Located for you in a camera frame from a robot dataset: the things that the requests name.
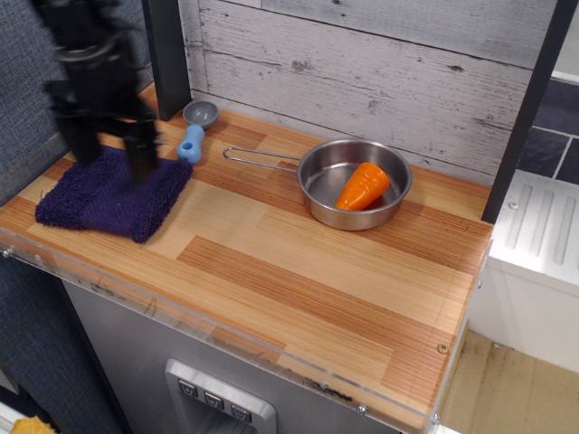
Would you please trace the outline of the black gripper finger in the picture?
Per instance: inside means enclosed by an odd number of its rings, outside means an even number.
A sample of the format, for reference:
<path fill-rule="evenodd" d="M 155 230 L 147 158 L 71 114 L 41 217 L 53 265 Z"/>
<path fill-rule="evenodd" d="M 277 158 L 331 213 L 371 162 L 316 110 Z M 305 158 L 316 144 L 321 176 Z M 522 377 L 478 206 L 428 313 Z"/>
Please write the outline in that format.
<path fill-rule="evenodd" d="M 155 121 L 128 123 L 126 127 L 123 141 L 130 173 L 135 183 L 144 183 L 159 166 Z"/>
<path fill-rule="evenodd" d="M 90 165 L 101 154 L 94 116 L 88 112 L 57 113 L 56 125 L 64 143 L 81 165 Z"/>

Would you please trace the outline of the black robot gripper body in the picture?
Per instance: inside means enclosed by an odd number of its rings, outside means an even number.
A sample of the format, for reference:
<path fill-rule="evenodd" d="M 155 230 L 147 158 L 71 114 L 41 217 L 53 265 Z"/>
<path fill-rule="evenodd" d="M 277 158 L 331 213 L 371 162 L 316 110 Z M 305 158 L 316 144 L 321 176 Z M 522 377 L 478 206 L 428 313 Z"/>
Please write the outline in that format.
<path fill-rule="evenodd" d="M 65 78 L 48 80 L 43 89 L 57 116 L 111 123 L 122 119 L 145 123 L 157 118 L 138 96 L 138 66 L 130 49 L 59 49 L 55 57 L 64 67 Z"/>

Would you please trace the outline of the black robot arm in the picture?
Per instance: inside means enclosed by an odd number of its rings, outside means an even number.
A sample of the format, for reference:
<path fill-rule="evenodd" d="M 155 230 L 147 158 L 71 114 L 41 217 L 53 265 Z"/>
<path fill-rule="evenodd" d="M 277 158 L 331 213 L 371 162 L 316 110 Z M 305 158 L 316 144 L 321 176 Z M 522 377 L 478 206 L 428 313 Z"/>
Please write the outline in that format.
<path fill-rule="evenodd" d="M 44 89 L 56 126 L 77 161 L 102 153 L 101 132 L 122 139 L 134 182 L 158 167 L 157 115 L 138 96 L 138 67 L 128 24 L 115 16 L 116 1 L 34 1 L 52 35 L 52 55 L 65 72 Z"/>

